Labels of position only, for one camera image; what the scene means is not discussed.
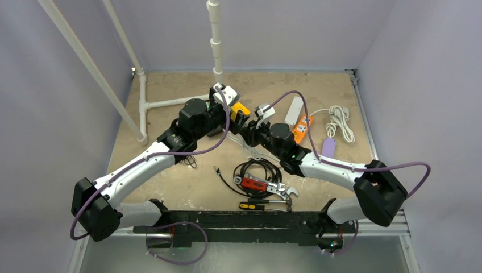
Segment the small claw hammer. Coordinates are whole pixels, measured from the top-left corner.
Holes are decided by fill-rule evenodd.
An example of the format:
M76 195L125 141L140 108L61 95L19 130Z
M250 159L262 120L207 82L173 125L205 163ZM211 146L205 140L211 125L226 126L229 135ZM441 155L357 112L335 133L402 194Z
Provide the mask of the small claw hammer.
M267 200L267 199L254 199L249 198L247 202L260 204L260 205L267 205L267 204L283 204L286 205L287 212L292 211L292 201L291 200Z

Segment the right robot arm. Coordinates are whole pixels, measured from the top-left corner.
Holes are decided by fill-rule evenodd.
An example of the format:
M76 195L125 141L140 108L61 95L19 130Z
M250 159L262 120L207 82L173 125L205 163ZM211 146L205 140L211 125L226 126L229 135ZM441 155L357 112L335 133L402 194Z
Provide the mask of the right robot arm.
M278 158L287 173L324 180L354 192L355 197L330 201L322 209L319 224L325 231L360 219L387 227L408 197L407 190L383 162L355 164L320 156L297 144L284 123L257 126L251 121L239 134L249 146L260 145Z

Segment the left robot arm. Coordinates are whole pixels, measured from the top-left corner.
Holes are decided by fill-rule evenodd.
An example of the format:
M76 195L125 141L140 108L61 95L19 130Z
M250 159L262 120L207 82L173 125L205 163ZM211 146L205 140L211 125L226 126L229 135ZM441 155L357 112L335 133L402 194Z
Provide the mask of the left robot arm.
M70 238L90 237L99 242L119 228L149 226L161 233L169 227L169 217L161 212L160 202L149 201L131 206L132 213L122 210L123 200L158 173L173 167L187 156L211 152L221 145L204 150L197 142L221 126L230 127L231 108L240 94L231 86L220 83L210 88L209 102L193 98L180 110L179 116L143 153L123 167L90 181L84 177L74 185L71 213L74 220Z

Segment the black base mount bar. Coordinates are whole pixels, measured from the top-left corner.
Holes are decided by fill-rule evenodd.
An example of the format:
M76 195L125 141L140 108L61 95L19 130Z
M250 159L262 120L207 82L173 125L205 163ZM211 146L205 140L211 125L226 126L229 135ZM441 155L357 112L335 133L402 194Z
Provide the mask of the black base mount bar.
M168 210L162 203L161 217L153 226L136 225L136 234L166 234L174 247L190 247L193 242L296 243L339 249L342 236L353 235L353 221L336 224L325 209L301 212Z

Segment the red adjustable wrench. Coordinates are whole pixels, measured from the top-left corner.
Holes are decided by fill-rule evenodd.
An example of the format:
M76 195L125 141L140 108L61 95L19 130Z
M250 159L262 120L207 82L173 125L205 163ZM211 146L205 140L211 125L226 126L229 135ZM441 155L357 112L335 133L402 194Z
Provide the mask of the red adjustable wrench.
M253 176L250 173L245 173L243 176L236 175L233 178L233 182L236 185L240 185L244 188L278 195L283 200L290 199L291 195L299 196L299 192L297 189L295 189L295 187L285 187L285 183L274 183L266 179Z

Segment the white PVC pipe frame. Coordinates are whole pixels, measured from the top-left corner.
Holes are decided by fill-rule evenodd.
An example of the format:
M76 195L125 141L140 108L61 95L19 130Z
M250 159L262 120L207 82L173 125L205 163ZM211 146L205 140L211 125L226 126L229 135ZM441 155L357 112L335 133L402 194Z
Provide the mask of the white PVC pipe frame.
M165 101L157 101L157 102L148 102L146 99L146 89L147 89L147 76L142 68L139 59L137 58L135 51L125 33L124 28L117 16L115 8L111 1L103 1L103 4L106 8L106 11L114 25L114 28L118 35L120 36L120 40L122 45L127 51L129 58L131 59L134 68L135 74L139 78L139 126L137 126L134 120L128 114L126 108L122 105L117 95L115 95L112 87L107 82L105 77L103 76L102 72L99 70L98 66L95 64L94 60L88 53L87 49L82 44L80 38L76 35L73 28L71 28L68 21L63 16L62 12L59 10L57 5L54 1L47 0L47 1L39 1L40 6L44 9L46 14L49 16L51 21L60 31L62 36L65 38L67 43L70 45L72 50L74 50L75 54L81 60L85 68L91 74L93 79L99 85L101 90L104 94L108 97L112 105L115 107L117 112L120 114L121 118L129 129L134 133L136 140L141 143L142 145L147 144L148 136L147 136L147 112L151 109L160 108L160 107L167 107L173 105L181 105L186 103L188 100L191 100L195 97L184 97L184 98L177 98L173 100L165 100ZM221 36L220 36L220 10L219 10L219 1L207 1L206 8L209 13L209 21L211 24L211 39L210 45L213 52L214 57L214 67L213 67L213 75L214 80L216 83L223 82L223 65L222 65L222 50L221 50Z

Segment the orange power strip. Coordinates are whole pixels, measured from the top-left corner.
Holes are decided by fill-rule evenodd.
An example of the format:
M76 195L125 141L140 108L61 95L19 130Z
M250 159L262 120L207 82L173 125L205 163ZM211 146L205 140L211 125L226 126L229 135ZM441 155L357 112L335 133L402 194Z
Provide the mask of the orange power strip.
M307 133L308 126L313 122L313 116L308 116L308 121L306 120L306 115L303 115L302 118L298 121L296 126L293 129L294 140L297 144L300 144Z

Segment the white power strip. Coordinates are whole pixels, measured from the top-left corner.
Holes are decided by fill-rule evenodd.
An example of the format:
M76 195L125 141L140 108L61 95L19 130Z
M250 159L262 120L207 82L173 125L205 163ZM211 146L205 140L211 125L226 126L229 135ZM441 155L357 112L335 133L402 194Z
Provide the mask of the white power strip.
M285 116L284 123L289 126L295 126L297 124L298 118L302 109L304 108L304 103L301 97L293 97L293 101L290 108Z

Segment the purple power strip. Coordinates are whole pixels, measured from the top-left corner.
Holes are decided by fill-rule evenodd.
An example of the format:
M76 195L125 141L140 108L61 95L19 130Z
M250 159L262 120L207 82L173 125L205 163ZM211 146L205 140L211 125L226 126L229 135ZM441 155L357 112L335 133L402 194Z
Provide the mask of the purple power strip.
M322 144L321 156L327 158L335 158L336 140L334 138L326 137Z

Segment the yellow black screwdriver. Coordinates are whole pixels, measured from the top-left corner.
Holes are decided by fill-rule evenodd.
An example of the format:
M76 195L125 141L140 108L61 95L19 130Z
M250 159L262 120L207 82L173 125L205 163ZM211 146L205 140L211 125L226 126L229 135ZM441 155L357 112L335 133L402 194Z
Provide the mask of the yellow black screwdriver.
M240 202L238 208L241 210L251 210L251 211L279 211L279 212L287 212L287 210L283 209L275 209L275 208L268 208L265 205L254 204L250 202Z

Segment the yellow cube socket adapter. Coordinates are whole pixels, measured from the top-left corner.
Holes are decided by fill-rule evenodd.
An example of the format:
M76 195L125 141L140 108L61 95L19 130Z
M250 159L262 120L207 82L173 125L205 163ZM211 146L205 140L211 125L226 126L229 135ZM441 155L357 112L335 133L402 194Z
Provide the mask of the yellow cube socket adapter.
M231 107L230 118L233 121L236 119L236 115L238 111L241 111L244 115L247 115L247 116L251 114L251 112L248 110L246 106L244 106L241 102L237 102Z

